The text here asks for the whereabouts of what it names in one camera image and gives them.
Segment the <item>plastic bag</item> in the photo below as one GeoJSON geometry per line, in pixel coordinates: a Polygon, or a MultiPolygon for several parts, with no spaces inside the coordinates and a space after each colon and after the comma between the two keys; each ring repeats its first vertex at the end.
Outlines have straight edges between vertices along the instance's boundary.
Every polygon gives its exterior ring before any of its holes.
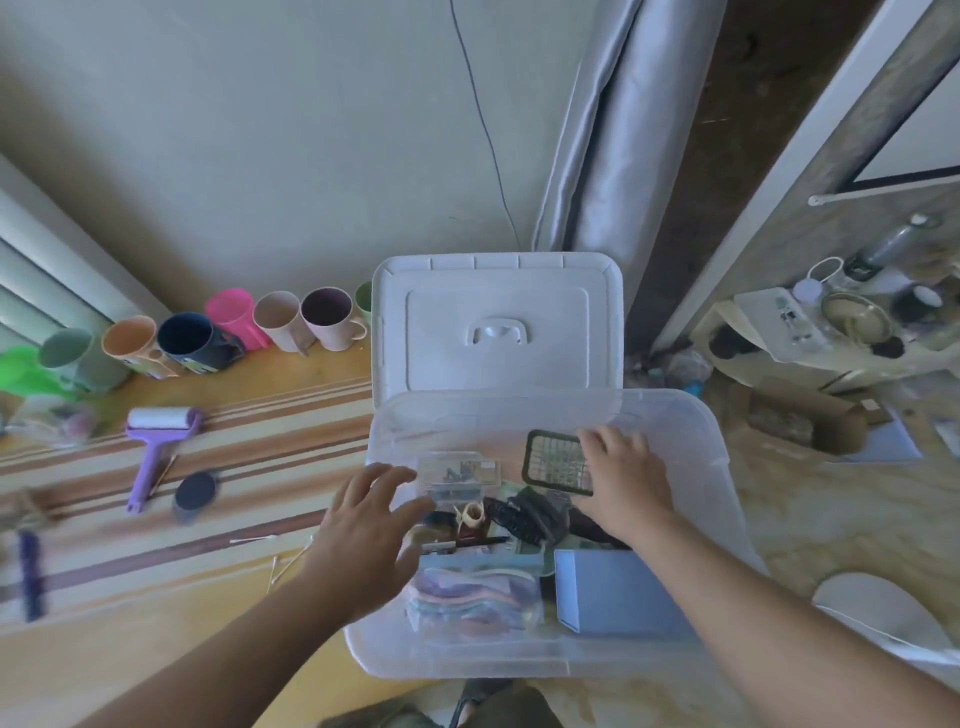
{"type": "Polygon", "coordinates": [[[51,448],[82,445],[96,428],[93,407],[56,395],[28,397],[7,423],[8,433],[24,435],[51,448]]]}
{"type": "Polygon", "coordinates": [[[426,638],[490,637],[543,624],[540,580],[521,570],[423,569],[403,600],[410,626],[426,638]]]}
{"type": "Polygon", "coordinates": [[[693,347],[672,354],[666,364],[666,383],[669,387],[685,389],[691,384],[703,383],[713,373],[713,365],[693,347]]]}

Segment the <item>cable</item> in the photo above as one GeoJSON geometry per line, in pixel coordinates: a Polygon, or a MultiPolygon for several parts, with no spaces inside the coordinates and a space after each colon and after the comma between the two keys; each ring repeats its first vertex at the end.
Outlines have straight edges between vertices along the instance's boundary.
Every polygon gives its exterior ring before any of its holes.
{"type": "Polygon", "coordinates": [[[507,220],[510,221],[510,229],[514,232],[516,249],[520,249],[520,237],[516,234],[516,225],[514,217],[510,214],[510,208],[507,207],[507,196],[503,192],[503,178],[500,176],[500,165],[496,161],[496,150],[493,148],[493,140],[490,139],[490,131],[487,129],[487,122],[483,118],[483,110],[480,108],[480,97],[477,95],[477,84],[473,80],[473,68],[470,66],[470,58],[467,55],[467,46],[464,44],[464,37],[460,33],[460,24],[457,22],[457,11],[453,7],[453,0],[450,3],[450,17],[453,18],[453,30],[457,32],[457,40],[460,41],[460,50],[464,52],[464,63],[467,65],[467,75],[470,76],[470,87],[473,89],[473,103],[477,107],[477,115],[480,117],[480,126],[483,127],[483,133],[487,136],[487,144],[490,145],[490,156],[493,158],[493,171],[496,172],[496,184],[500,188],[500,202],[503,203],[503,211],[507,213],[507,220]]]}

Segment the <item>white wall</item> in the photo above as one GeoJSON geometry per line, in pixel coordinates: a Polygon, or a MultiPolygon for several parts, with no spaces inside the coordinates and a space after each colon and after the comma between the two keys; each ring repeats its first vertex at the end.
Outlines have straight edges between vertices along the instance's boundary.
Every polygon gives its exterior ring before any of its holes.
{"type": "MultiPolygon", "coordinates": [[[[457,0],[526,247],[595,0],[457,0]]],[[[176,308],[516,248],[445,0],[0,0],[0,153],[176,308]]]]}

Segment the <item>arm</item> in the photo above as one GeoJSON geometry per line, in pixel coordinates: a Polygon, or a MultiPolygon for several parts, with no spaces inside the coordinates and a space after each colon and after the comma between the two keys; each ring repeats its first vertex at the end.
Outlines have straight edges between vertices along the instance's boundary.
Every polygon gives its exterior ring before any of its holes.
{"type": "Polygon", "coordinates": [[[947,728],[960,695],[731,556],[673,512],[646,438],[581,431],[593,497],[576,505],[629,544],[710,654],[776,728],[947,728]]]}
{"type": "Polygon", "coordinates": [[[418,549],[397,554],[433,503],[418,498],[390,511],[397,486],[414,477],[378,464],[345,483],[297,576],[80,728],[253,725],[324,642],[396,596],[417,571],[418,549]]]}

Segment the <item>green plastic container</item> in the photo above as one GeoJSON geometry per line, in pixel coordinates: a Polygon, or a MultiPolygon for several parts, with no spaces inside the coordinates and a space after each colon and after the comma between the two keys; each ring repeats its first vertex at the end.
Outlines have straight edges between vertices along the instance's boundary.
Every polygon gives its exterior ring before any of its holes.
{"type": "Polygon", "coordinates": [[[0,354],[0,390],[18,397],[30,395],[60,395],[68,400],[76,398],[60,385],[36,361],[37,347],[10,347],[0,354]]]}

